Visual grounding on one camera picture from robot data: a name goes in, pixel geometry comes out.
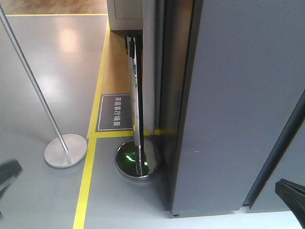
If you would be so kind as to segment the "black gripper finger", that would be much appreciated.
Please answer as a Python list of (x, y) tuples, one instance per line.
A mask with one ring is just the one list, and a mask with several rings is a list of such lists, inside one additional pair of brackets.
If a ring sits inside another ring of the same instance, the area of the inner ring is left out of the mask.
[(289, 207), (301, 227), (305, 227), (305, 187), (280, 179), (275, 184), (275, 193)]
[(2, 198), (9, 186), (17, 179), (22, 172), (20, 163), (16, 160), (9, 160), (0, 165), (0, 197)]

